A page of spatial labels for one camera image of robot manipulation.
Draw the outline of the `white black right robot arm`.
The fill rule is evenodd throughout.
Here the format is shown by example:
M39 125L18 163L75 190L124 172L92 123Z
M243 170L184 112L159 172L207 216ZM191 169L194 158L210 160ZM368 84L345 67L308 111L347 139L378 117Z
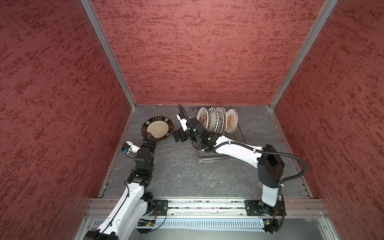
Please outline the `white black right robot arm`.
M203 152L227 155L258 169L258 178L263 185L259 211L265 216L275 214L285 164L273 146L250 146L205 130L196 118L183 118L181 114L177 118L181 128L173 131L176 142L191 140Z

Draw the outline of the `white watermelon pattern plate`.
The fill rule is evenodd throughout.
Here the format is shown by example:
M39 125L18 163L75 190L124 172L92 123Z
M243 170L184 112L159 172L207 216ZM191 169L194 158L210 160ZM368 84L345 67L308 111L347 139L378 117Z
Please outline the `white watermelon pattern plate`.
M199 109L197 119L203 124L205 129L208 128L209 116L208 110L205 107Z

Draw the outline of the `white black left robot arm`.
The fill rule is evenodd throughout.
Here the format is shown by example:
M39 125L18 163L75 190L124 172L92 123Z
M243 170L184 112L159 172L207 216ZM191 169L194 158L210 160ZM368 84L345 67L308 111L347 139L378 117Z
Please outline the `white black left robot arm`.
M138 147L125 142L122 151L133 153L135 168L124 184L126 189L106 220L94 231L88 231L84 240L127 240L139 220L154 210L154 197L147 188L154 171L154 151L157 140L147 134Z

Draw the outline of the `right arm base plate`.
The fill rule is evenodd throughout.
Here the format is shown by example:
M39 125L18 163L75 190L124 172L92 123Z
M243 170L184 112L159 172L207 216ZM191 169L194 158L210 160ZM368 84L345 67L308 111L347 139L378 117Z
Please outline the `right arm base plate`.
M281 200L278 200L274 207L263 203L261 200L246 200L245 209L247 216L280 217L286 215Z

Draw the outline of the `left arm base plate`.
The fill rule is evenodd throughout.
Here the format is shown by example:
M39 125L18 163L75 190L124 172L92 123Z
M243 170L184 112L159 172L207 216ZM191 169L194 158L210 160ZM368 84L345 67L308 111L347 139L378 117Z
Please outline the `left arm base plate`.
M153 205L153 211L149 214L149 216L165 217L167 215L168 206L169 206L169 200L155 199L154 205Z

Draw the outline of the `brown rimmed cream plate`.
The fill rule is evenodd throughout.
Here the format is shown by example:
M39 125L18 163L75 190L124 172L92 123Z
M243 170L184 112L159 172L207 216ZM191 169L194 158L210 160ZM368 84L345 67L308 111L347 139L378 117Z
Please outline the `brown rimmed cream plate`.
M158 142L168 138L174 129L173 122L164 116L156 116L144 122L141 132L143 137L151 134Z

